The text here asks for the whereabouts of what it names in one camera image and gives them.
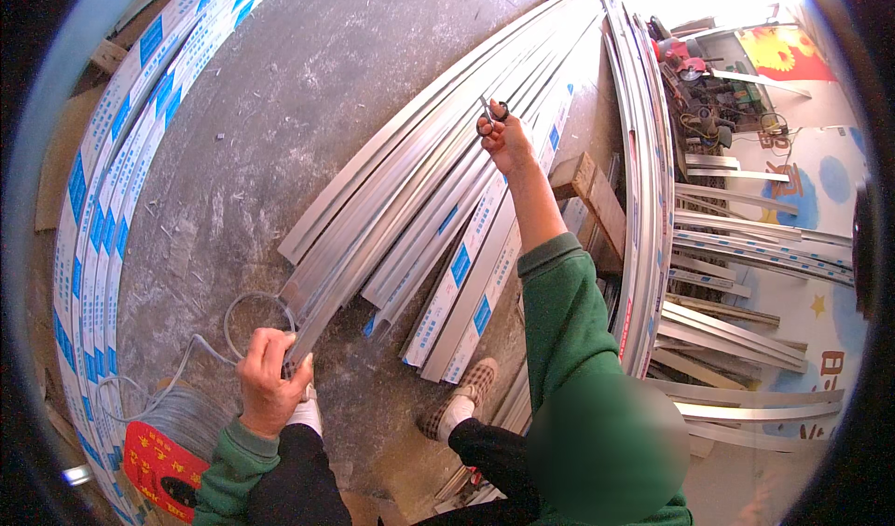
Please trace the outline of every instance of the scissors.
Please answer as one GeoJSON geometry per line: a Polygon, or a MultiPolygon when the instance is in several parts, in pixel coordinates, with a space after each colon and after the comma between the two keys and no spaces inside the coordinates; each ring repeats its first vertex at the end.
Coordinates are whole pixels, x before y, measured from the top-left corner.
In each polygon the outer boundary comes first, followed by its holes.
{"type": "Polygon", "coordinates": [[[477,134],[479,134],[479,136],[486,138],[487,136],[490,136],[491,133],[494,131],[494,122],[503,122],[503,121],[507,120],[507,117],[509,117],[509,106],[506,103],[504,103],[503,101],[500,101],[498,104],[504,108],[504,113],[503,113],[503,116],[497,116],[496,114],[494,114],[494,111],[491,109],[491,106],[488,104],[488,101],[485,100],[484,95],[479,96],[479,101],[481,101],[482,106],[485,107],[485,113],[483,116],[488,121],[488,124],[490,125],[491,129],[487,134],[483,134],[482,129],[479,128],[478,122],[476,122],[475,132],[477,134]]]}

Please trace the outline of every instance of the person's right hand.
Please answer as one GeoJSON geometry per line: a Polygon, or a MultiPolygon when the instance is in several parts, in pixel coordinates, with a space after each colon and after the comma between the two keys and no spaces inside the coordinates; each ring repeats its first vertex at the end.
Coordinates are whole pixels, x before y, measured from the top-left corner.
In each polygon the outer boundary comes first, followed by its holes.
{"type": "Polygon", "coordinates": [[[243,411],[239,420],[255,435],[276,438],[313,380],[311,353],[290,380],[280,378],[283,356],[295,340],[294,333],[258,328],[252,334],[245,359],[236,365],[242,389],[243,411]]]}
{"type": "MultiPolygon", "coordinates": [[[[497,116],[503,114],[504,109],[497,101],[491,99],[491,111],[497,116]]],[[[498,170],[507,178],[520,169],[528,169],[537,166],[534,159],[534,147],[528,137],[528,132],[522,121],[510,114],[503,122],[494,122],[493,128],[488,124],[486,117],[480,117],[478,127],[483,134],[490,134],[482,138],[482,148],[490,153],[491,160],[497,165],[498,170]]]]}

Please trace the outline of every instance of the green sleeve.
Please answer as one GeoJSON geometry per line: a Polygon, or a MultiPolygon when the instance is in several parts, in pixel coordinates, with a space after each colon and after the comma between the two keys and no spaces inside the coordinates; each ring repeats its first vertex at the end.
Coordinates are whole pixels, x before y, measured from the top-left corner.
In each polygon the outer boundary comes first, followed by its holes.
{"type": "Polygon", "coordinates": [[[249,492],[279,464],[278,448],[279,439],[252,434],[238,418],[221,429],[211,467],[196,493],[193,525],[248,523],[249,492]]]}
{"type": "Polygon", "coordinates": [[[531,411],[576,373],[621,373],[619,345],[596,269],[575,235],[561,234],[519,259],[531,411]]]}

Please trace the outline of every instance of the concrete floor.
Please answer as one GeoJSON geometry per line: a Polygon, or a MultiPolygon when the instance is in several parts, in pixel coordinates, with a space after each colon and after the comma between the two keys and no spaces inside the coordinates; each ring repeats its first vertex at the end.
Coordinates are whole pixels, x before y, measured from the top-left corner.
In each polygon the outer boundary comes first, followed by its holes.
{"type": "MultiPolygon", "coordinates": [[[[140,197],[147,208],[134,215],[119,297],[121,374],[145,386],[172,375],[194,332],[227,353],[227,306],[245,291],[279,290],[292,267],[276,246],[319,191],[426,84],[541,2],[265,0],[186,96],[147,178],[140,197]],[[161,227],[186,241],[184,278],[169,270],[173,241],[161,227]]],[[[583,80],[560,158],[591,143],[598,94],[595,76],[584,69],[596,46],[594,39],[579,50],[583,80]]],[[[459,465],[449,448],[414,426],[451,386],[419,379],[398,359],[437,273],[379,341],[362,334],[372,305],[355,299],[330,323],[314,357],[340,487],[394,500],[410,521],[432,514],[432,496],[459,465]]],[[[514,278],[479,346],[477,357],[495,357],[502,369],[482,408],[485,420],[524,357],[519,290],[514,278]]],[[[245,330],[236,339],[243,352],[252,327],[283,325],[262,304],[241,307],[236,320],[232,329],[245,330]]],[[[185,380],[237,411],[231,368],[196,353],[185,380]]],[[[125,413],[140,405],[126,397],[125,413]]]]}

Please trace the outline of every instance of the person's left hand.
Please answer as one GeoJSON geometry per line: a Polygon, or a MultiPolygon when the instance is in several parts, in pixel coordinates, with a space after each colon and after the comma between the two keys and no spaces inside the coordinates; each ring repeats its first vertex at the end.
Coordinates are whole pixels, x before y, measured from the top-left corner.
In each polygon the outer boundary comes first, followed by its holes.
{"type": "Polygon", "coordinates": [[[236,365],[243,407],[239,420],[255,435],[276,438],[314,377],[313,354],[309,353],[292,379],[280,378],[283,356],[295,340],[294,333],[258,328],[245,359],[236,365]]]}

